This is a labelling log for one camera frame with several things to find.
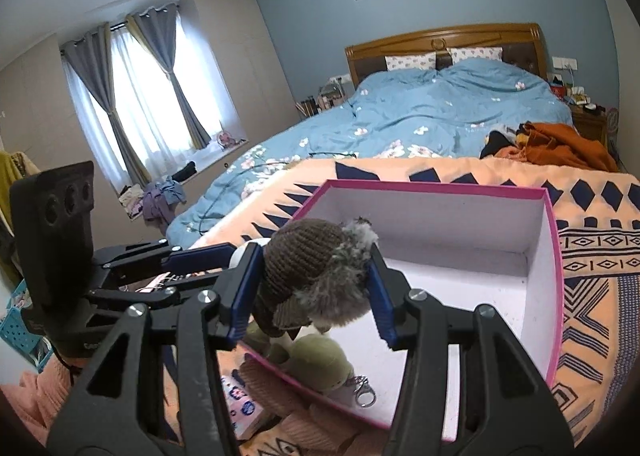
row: wall outlet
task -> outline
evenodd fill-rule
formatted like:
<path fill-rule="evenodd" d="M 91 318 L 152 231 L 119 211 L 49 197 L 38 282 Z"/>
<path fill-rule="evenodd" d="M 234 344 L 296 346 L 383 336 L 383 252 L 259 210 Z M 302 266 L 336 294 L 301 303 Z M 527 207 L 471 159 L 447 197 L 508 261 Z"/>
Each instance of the wall outlet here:
<path fill-rule="evenodd" d="M 567 57 L 552 57 L 554 68 L 556 70 L 573 70 L 578 69 L 578 61 L 576 59 L 568 59 Z"/>
<path fill-rule="evenodd" d="M 329 77 L 329 82 L 337 82 L 340 79 L 342 84 L 347 84 L 351 82 L 351 75 L 348 73 L 343 73 L 342 75 L 336 75 L 334 77 Z"/>

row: blue gripper pad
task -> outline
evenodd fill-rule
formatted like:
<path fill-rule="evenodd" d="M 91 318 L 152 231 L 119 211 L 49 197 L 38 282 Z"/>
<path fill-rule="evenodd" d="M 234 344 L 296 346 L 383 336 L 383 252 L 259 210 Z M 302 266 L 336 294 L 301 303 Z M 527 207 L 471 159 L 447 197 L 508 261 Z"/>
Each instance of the blue gripper pad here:
<path fill-rule="evenodd" d="M 382 282 L 382 276 L 377 266 L 369 263 L 369 280 L 367 281 L 367 289 L 369 290 L 369 302 L 373 318 L 376 320 L 378 335 L 386 344 L 392 348 L 398 341 L 396 327 L 394 325 L 394 307 L 391 304 L 385 284 Z"/>
<path fill-rule="evenodd" d="M 196 274 L 216 268 L 228 268 L 236 246 L 231 243 L 203 246 L 172 253 L 162 268 L 176 276 Z"/>
<path fill-rule="evenodd" d="M 222 277 L 230 278 L 220 294 L 218 308 L 220 323 L 228 327 L 225 336 L 230 343 L 238 342 L 244 337 L 263 273 L 262 247 L 250 243 L 238 266 L 223 272 L 218 278 L 219 282 Z"/>
<path fill-rule="evenodd" d="M 404 334 L 399 334 L 398 327 L 406 321 L 404 296 L 409 292 L 409 284 L 402 272 L 386 266 L 376 245 L 371 249 L 367 275 L 369 302 L 378 334 L 392 350 L 401 349 Z"/>

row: blue duvet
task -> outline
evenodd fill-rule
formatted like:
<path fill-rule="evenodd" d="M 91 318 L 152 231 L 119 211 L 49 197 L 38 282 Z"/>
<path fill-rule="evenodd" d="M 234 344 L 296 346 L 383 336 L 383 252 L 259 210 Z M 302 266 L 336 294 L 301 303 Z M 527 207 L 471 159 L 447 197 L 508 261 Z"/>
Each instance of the blue duvet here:
<path fill-rule="evenodd" d="M 541 78 L 488 59 L 442 71 L 396 70 L 368 77 L 348 103 L 253 147 L 167 230 L 188 248 L 287 162 L 308 158 L 478 157 L 497 124 L 572 124 L 569 108 Z"/>

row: patterned blanket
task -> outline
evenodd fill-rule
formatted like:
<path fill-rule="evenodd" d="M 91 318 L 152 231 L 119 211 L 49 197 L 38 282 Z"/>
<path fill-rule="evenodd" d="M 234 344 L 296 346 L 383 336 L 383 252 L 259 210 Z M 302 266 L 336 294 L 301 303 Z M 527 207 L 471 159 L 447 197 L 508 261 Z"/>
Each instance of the patterned blanket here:
<path fill-rule="evenodd" d="M 583 439 L 612 404 L 638 355 L 640 182 L 628 174 L 498 158 L 307 160 L 193 246 L 269 237 L 317 187 L 335 178 L 548 189 L 564 268 L 562 351 L 552 391 L 575 442 Z"/>

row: pillow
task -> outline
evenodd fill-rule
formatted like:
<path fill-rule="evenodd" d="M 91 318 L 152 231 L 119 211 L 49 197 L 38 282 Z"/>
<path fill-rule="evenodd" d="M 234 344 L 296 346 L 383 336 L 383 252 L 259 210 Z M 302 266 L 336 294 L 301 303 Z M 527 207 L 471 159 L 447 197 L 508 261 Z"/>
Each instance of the pillow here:
<path fill-rule="evenodd" d="M 457 64 L 464 59 L 479 57 L 494 61 L 502 60 L 502 48 L 447 48 L 451 55 L 453 64 Z"/>
<path fill-rule="evenodd" d="M 388 71 L 408 70 L 409 68 L 417 68 L 418 70 L 436 69 L 436 52 L 425 55 L 399 55 L 385 57 L 385 59 Z"/>

